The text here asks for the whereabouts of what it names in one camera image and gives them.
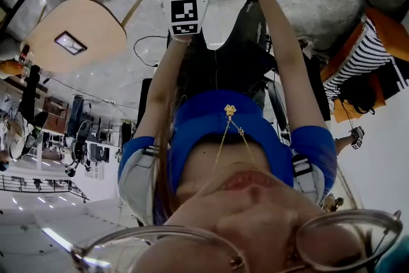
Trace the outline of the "blue short-sleeved shirt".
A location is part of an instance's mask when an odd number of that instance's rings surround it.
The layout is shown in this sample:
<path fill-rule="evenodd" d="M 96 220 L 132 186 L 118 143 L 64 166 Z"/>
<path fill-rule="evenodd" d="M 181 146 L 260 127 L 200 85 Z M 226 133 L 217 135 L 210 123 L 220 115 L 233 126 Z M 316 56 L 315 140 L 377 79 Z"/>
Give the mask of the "blue short-sleeved shirt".
<path fill-rule="evenodd" d="M 237 155 L 228 164 L 214 159 L 204 163 L 206 178 L 192 191 L 181 185 L 187 160 L 206 136 L 230 134 L 241 128 L 245 138 L 263 151 L 261 162 L 251 164 Z M 337 154 L 327 128 L 304 126 L 291 131 L 291 144 L 283 145 L 260 107 L 249 97 L 232 91 L 212 91 L 194 96 L 176 116 L 176 129 L 166 158 L 166 182 L 171 194 L 181 194 L 202 205 L 265 205 L 285 207 L 320 203 L 336 179 Z"/>

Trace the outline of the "small dark picture frame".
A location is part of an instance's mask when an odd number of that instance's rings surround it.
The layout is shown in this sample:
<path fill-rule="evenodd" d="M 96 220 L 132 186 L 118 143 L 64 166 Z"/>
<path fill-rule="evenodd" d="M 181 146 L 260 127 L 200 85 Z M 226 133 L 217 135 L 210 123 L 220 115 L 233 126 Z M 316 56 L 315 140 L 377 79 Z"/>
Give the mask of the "small dark picture frame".
<path fill-rule="evenodd" d="M 76 56 L 85 52 L 88 48 L 72 36 L 68 31 L 62 32 L 54 39 L 54 43 L 64 48 L 71 55 Z"/>

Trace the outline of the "black metal railing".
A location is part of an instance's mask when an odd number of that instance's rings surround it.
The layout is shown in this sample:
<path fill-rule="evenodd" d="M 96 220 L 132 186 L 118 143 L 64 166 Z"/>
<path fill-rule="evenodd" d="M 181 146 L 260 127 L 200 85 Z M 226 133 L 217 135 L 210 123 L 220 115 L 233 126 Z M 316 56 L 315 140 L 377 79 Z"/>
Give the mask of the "black metal railing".
<path fill-rule="evenodd" d="M 89 201 L 85 193 L 71 180 L 0 175 L 0 191 L 30 194 L 69 193 L 82 199 L 83 202 Z"/>

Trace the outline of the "another person's forearm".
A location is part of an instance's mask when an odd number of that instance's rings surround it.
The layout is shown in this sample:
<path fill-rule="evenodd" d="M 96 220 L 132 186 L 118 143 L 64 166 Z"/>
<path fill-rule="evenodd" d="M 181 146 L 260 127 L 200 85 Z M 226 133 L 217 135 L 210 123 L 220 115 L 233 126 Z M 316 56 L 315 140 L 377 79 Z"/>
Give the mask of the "another person's forearm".
<path fill-rule="evenodd" d="M 354 137 L 352 134 L 342 138 L 334 139 L 337 155 L 339 155 L 347 146 L 351 145 L 352 142 L 354 142 Z"/>

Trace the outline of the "oval light wooden side table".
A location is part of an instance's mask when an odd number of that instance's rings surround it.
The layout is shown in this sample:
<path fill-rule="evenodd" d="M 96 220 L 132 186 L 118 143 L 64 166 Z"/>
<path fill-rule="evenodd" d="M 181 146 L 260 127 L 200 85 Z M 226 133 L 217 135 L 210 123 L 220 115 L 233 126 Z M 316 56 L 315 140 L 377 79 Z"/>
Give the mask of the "oval light wooden side table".
<path fill-rule="evenodd" d="M 119 54 L 127 45 L 125 26 L 141 2 L 136 0 L 119 21 L 97 0 L 66 0 L 38 21 L 22 41 L 21 55 L 45 71 L 64 73 Z M 88 49 L 73 56 L 54 43 L 64 31 Z"/>

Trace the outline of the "person's left forearm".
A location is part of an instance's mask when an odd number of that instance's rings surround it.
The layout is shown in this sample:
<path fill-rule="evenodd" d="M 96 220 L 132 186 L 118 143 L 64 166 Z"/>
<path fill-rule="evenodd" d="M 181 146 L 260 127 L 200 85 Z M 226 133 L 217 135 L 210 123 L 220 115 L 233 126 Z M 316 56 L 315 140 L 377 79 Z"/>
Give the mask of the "person's left forearm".
<path fill-rule="evenodd" d="M 192 41 L 191 35 L 171 38 L 170 44 L 148 90 L 146 109 L 134 137 L 156 137 L 169 117 L 169 106 L 174 97 L 176 80 L 186 50 Z"/>

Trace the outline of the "dark trousers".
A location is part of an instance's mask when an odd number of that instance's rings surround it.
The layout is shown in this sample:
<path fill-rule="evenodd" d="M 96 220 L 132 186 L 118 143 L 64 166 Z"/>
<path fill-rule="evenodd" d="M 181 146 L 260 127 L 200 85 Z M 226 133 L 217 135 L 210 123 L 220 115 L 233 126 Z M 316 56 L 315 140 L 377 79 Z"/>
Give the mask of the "dark trousers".
<path fill-rule="evenodd" d="M 202 92 L 228 90 L 264 107 L 263 79 L 275 62 L 266 50 L 266 20 L 260 3 L 246 0 L 228 39 L 218 49 L 207 47 L 203 33 L 192 37 L 178 74 L 178 103 Z"/>

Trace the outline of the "black bag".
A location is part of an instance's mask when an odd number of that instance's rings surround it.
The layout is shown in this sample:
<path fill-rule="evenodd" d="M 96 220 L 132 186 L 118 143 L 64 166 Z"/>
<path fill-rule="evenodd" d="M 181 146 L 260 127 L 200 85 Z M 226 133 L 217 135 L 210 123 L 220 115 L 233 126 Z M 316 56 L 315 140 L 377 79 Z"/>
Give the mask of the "black bag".
<path fill-rule="evenodd" d="M 374 114 L 376 95 L 368 84 L 346 81 L 339 90 L 342 105 L 350 104 L 359 114 Z"/>

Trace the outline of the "person's right forearm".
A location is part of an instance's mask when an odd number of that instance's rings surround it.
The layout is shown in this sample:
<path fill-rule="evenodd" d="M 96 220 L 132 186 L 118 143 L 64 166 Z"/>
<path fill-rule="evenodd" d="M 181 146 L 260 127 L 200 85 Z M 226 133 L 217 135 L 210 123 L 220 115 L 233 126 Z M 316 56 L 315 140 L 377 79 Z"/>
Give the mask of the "person's right forearm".
<path fill-rule="evenodd" d="M 296 34 L 276 0 L 258 0 L 270 32 L 289 128 L 327 127 L 314 96 Z"/>

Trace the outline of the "clear-rimmed glasses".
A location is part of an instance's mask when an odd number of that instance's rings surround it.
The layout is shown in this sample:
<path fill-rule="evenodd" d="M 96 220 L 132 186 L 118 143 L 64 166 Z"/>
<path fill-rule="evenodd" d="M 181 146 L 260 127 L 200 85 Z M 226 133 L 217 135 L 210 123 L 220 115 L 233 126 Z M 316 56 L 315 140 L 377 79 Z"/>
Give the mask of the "clear-rimmed glasses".
<path fill-rule="evenodd" d="M 342 210 L 302 224 L 287 214 L 256 215 L 213 231 L 129 228 L 70 255 L 79 273 L 373 273 L 402 230 L 400 212 Z"/>

